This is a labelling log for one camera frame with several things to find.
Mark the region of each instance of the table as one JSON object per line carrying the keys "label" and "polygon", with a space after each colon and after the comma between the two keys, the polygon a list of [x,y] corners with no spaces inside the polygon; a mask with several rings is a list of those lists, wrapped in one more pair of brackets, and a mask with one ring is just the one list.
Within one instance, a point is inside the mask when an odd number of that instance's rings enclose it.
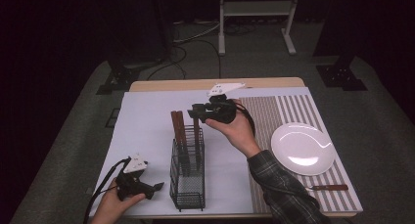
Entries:
{"label": "table", "polygon": [[[206,92],[218,82],[246,83],[246,89],[236,90],[227,95],[229,98],[241,98],[247,106],[253,105],[250,102],[251,96],[273,96],[277,94],[283,99],[286,97],[293,98],[293,103],[296,101],[296,96],[305,98],[308,108],[313,111],[311,121],[318,124],[321,131],[327,133],[308,89],[304,86],[303,81],[296,77],[134,82],[131,85],[130,92],[125,93],[115,125],[114,137],[97,184],[101,183],[103,177],[117,161],[135,153],[140,153],[142,157],[149,161],[149,166],[141,177],[142,182],[150,185],[165,182],[165,185],[160,192],[155,193],[151,201],[143,201],[131,207],[125,213],[126,216],[149,219],[270,216],[269,208],[261,200],[258,187],[250,178],[244,156],[230,146],[223,135],[205,125],[201,126],[204,130],[206,144],[207,207],[203,211],[184,209],[179,212],[175,209],[168,195],[169,157],[171,156],[171,141],[174,137],[169,113],[175,110],[189,109],[192,103],[205,103],[208,100]],[[297,110],[302,108],[296,107],[295,104],[286,105],[284,102],[281,101],[280,111],[289,108]],[[257,111],[250,112],[253,116],[257,115]],[[288,117],[279,120],[280,123],[288,121],[290,121]],[[269,131],[268,136],[274,128],[267,129]],[[259,126],[257,132],[259,131],[265,132],[266,130]],[[259,145],[266,149],[266,145],[269,144],[264,143],[266,139],[257,137],[257,140]],[[342,182],[347,183],[350,187],[347,194],[336,192],[332,196],[330,194],[311,195],[322,203],[322,211],[328,216],[355,215],[362,211],[362,208],[338,157],[336,158],[336,167],[340,171],[339,174],[335,172],[336,176],[340,175],[343,179]],[[303,184],[313,183],[313,178],[303,176],[298,176],[298,178]],[[100,197],[93,205],[91,215],[95,212],[99,201]]]}
{"label": "table", "polygon": [[281,29],[288,52],[296,53],[293,41],[290,37],[291,25],[299,0],[291,1],[238,1],[225,2],[220,0],[219,10],[219,55],[225,55],[225,17],[234,16],[288,16],[287,25]]}

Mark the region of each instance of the wire mesh cutlery caddy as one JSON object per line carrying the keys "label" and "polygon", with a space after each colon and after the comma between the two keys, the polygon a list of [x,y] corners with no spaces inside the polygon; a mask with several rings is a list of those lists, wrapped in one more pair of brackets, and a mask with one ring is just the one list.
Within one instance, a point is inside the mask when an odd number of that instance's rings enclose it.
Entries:
{"label": "wire mesh cutlery caddy", "polygon": [[194,119],[194,125],[184,125],[182,111],[171,112],[174,135],[171,150],[170,197],[179,211],[200,209],[205,199],[205,143],[203,130]]}

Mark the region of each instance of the plaid shirt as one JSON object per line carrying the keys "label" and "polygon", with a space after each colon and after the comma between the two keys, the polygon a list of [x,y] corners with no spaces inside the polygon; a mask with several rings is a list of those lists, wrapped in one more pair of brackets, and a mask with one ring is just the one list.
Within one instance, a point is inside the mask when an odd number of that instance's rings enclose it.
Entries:
{"label": "plaid shirt", "polygon": [[250,157],[248,163],[251,175],[261,186],[264,200],[271,208],[273,223],[330,223],[311,200],[275,192],[284,190],[307,195],[302,183],[284,170],[269,151]]}

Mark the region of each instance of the gray carpet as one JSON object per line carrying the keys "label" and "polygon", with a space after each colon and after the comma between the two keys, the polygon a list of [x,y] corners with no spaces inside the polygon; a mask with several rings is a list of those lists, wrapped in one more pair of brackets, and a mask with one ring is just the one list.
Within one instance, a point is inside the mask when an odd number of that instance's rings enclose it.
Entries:
{"label": "gray carpet", "polygon": [[[415,127],[383,87],[376,72],[355,58],[351,69],[368,91],[326,88],[317,65],[337,57],[312,57],[322,23],[295,22],[293,42],[298,53],[288,55],[280,34],[282,23],[257,25],[242,36],[226,37],[226,55],[218,57],[205,42],[181,45],[187,52],[180,63],[187,79],[298,76],[309,87],[364,211],[353,223],[413,223],[415,220]],[[177,26],[180,38],[207,29]],[[217,48],[215,34],[202,38]],[[174,61],[183,51],[173,49]],[[141,72],[145,80],[158,67]],[[95,187],[113,130],[105,127],[122,91],[96,95],[110,74],[106,62],[85,84],[49,155],[32,183],[12,223],[81,223]],[[178,66],[166,67],[152,79],[182,79]],[[334,223],[347,223],[333,219]],[[122,219],[119,223],[140,223]]]}

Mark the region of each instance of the right hand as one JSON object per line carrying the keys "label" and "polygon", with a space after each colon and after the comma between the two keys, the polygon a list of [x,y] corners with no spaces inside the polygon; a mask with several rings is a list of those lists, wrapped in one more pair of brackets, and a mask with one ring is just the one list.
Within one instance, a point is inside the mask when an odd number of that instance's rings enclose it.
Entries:
{"label": "right hand", "polygon": [[255,141],[250,122],[239,111],[236,112],[235,119],[229,124],[210,118],[206,120],[206,124],[224,134],[229,142],[246,157],[252,157],[261,151]]}

